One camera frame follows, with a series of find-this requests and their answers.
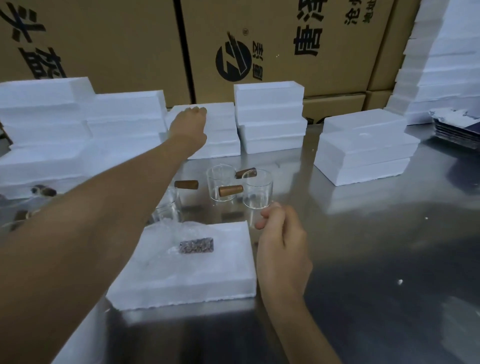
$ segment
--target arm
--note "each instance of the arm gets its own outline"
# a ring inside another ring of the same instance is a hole
[[[262,299],[291,364],[341,364],[303,300],[312,272],[307,235],[290,206],[273,203],[256,224],[257,275]]]
[[[181,163],[201,148],[205,109],[162,145],[55,199],[0,248],[0,362],[50,363],[130,259]]]

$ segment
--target forearm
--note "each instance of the forearm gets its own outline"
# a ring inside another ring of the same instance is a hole
[[[341,364],[303,301],[269,305],[267,311],[290,364]]]
[[[127,263],[191,154],[188,142],[167,140],[91,178],[9,234],[0,251],[0,327],[9,332],[0,361],[53,358]]]

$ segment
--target stainless steel tabletop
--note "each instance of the stainless steel tabletop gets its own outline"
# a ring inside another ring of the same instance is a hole
[[[274,176],[274,199],[293,205],[314,263],[305,299],[345,364],[480,363],[480,156],[428,139],[404,174],[334,187],[313,166],[321,126],[303,149],[187,161],[176,179],[184,220],[247,220],[241,200],[216,203],[205,171],[226,163]],[[254,245],[260,233],[251,228]],[[108,312],[109,363],[285,363],[255,299]]]

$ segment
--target glass cup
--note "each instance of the glass cup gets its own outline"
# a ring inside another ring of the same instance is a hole
[[[160,203],[152,214],[151,222],[159,222],[164,218],[182,222],[181,201],[179,191],[175,187],[167,188]]]
[[[228,164],[219,164],[207,170],[208,192],[215,201],[230,201],[234,195],[220,197],[218,188],[235,184],[235,168]]]
[[[265,208],[272,203],[273,177],[267,170],[245,172],[243,181],[243,203],[253,209]]]

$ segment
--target person's right arm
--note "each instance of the person's right arm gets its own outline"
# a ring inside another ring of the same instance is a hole
[[[290,364],[341,364],[315,324],[303,293],[312,272],[307,234],[295,210],[273,203],[256,224],[262,299]]]

